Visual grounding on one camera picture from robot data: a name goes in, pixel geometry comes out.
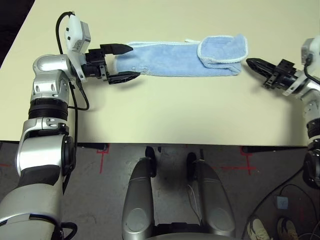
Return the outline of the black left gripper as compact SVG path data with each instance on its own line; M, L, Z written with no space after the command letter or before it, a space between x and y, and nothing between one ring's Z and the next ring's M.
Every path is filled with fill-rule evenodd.
M101 44L100 48L89 49L85 53L85 63L81 65L86 78L97 78L108 81L109 85L126 83L141 75L140 72L123 71L109 75L105 55L123 55L131 52L133 48L129 45L120 43Z

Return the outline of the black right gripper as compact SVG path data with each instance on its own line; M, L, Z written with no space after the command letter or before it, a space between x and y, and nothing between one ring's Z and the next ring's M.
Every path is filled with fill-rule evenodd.
M278 65L274 65L260 58L247 58L247 65L255 73L266 78L263 86L266 89L280 89L286 91L298 78L294 63L282 59Z

